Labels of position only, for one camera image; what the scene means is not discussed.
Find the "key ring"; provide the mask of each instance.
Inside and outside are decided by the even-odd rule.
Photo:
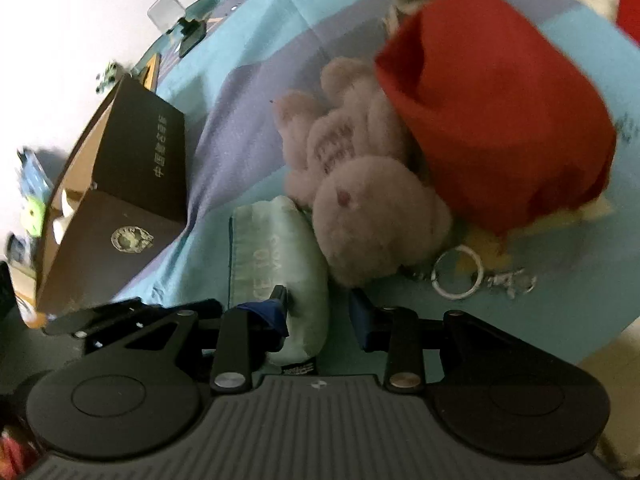
[[[474,263],[476,264],[476,267],[478,268],[476,282],[468,291],[462,292],[461,294],[447,292],[440,286],[440,283],[438,282],[438,264],[451,251],[468,254],[469,256],[471,256]],[[457,247],[449,249],[448,251],[444,251],[433,264],[433,270],[431,271],[431,285],[433,285],[435,291],[443,298],[452,301],[464,300],[465,298],[468,298],[469,296],[474,294],[482,285],[482,280],[484,280],[484,266],[482,265],[482,260],[480,259],[478,253],[476,253],[471,247],[467,247],[466,245],[458,245]]]

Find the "grey ribbed platform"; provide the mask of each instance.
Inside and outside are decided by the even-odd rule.
[[[540,480],[614,478],[592,456],[512,465],[454,441],[417,397],[371,376],[268,376],[251,393],[220,397],[172,447],[130,462],[44,459],[30,480]]]

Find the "small figurine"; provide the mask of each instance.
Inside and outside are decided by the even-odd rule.
[[[120,79],[122,79],[122,76],[125,75],[125,73],[126,71],[120,63],[110,61],[107,68],[104,69],[104,72],[95,76],[95,80],[98,82],[98,86],[95,88],[95,93],[101,94],[107,88],[111,88],[120,81]]]
[[[20,224],[22,224],[29,236],[33,238],[42,236],[45,211],[46,206],[42,200],[33,195],[24,197],[24,205],[20,213]]]

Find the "blue fabric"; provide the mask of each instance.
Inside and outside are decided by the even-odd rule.
[[[257,314],[267,326],[273,328],[281,336],[287,337],[289,335],[287,318],[282,311],[280,300],[252,301],[251,303],[238,304],[236,308]]]
[[[224,0],[197,0],[196,2],[193,2],[189,7],[187,7],[186,17],[187,19],[205,19],[211,9],[218,9],[220,7],[218,5],[220,2],[224,2]],[[174,36],[174,38],[176,39],[176,41],[180,41],[181,38],[179,29],[180,27],[177,27],[175,29],[176,36]],[[134,70],[140,72],[146,66],[153,54],[161,54],[162,60],[164,60],[166,54],[168,54],[169,50],[173,47],[174,45],[172,44],[170,35],[163,34],[154,42],[153,45],[151,45],[151,47],[149,47],[144,56],[140,58],[140,60],[136,63]]]
[[[640,314],[640,50],[573,0],[507,0],[593,81],[619,142],[605,195],[613,214],[510,245],[514,266],[538,276],[528,296],[478,292],[463,303],[400,276],[367,287],[376,304],[422,317],[462,308],[561,358],[577,362]],[[280,137],[270,101],[287,88],[317,91],[335,56],[371,59],[384,37],[387,0],[247,0],[164,79],[158,93],[187,117],[189,224],[121,297],[166,306],[228,296],[228,219],[234,208],[283,192]],[[332,290],[320,372],[379,372],[383,356],[357,349],[346,292]]]

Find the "red fabric hat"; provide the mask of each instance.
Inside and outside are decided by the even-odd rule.
[[[640,0],[620,0],[616,23],[640,45]]]
[[[616,131],[585,76],[503,0],[432,0],[376,58],[436,191],[503,234],[607,185]]]

